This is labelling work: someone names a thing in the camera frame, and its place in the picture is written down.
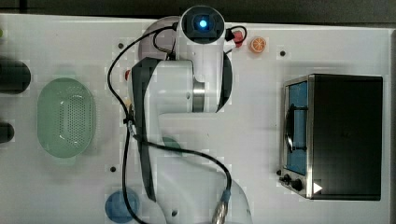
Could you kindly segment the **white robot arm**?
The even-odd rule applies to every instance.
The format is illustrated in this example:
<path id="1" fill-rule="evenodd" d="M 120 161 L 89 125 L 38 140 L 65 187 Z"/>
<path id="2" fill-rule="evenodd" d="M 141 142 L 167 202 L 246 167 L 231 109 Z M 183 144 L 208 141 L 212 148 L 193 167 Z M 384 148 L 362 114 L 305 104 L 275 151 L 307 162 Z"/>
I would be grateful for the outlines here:
<path id="1" fill-rule="evenodd" d="M 173 59 L 144 57 L 129 77 L 148 198 L 165 224 L 253 224 L 245 192 L 213 148 L 227 136 L 216 124 L 233 86 L 225 21 L 195 6 L 172 28 Z"/>

